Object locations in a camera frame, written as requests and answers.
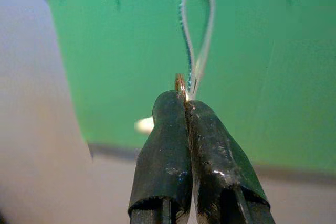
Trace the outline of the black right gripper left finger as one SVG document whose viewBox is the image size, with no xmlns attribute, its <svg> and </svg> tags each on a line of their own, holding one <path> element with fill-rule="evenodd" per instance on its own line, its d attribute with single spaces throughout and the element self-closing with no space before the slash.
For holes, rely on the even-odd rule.
<svg viewBox="0 0 336 224">
<path fill-rule="evenodd" d="M 152 115 L 154 128 L 136 160 L 130 224 L 187 224 L 193 178 L 184 104 L 177 91 L 160 94 Z"/>
</svg>

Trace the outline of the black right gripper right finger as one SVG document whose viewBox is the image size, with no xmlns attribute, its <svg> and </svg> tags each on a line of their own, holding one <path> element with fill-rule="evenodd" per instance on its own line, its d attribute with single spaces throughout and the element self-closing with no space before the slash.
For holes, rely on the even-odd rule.
<svg viewBox="0 0 336 224">
<path fill-rule="evenodd" d="M 186 115 L 198 224 L 275 224 L 247 155 L 213 109 L 189 101 Z"/>
</svg>

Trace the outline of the white knob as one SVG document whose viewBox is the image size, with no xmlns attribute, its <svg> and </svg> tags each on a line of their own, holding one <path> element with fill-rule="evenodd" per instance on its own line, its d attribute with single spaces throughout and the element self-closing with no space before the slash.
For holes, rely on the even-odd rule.
<svg viewBox="0 0 336 224">
<path fill-rule="evenodd" d="M 154 119 L 153 117 L 142 118 L 135 122 L 134 128 L 136 131 L 149 135 L 154 128 Z"/>
</svg>

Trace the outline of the green hook board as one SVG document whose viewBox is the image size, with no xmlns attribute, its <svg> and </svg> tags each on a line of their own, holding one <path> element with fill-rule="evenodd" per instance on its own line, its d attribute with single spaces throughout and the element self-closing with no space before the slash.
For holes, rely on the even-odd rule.
<svg viewBox="0 0 336 224">
<path fill-rule="evenodd" d="M 187 73 L 181 0 L 49 0 L 83 138 L 135 122 Z M 336 174 L 336 0 L 216 0 L 198 99 L 257 164 Z"/>
</svg>

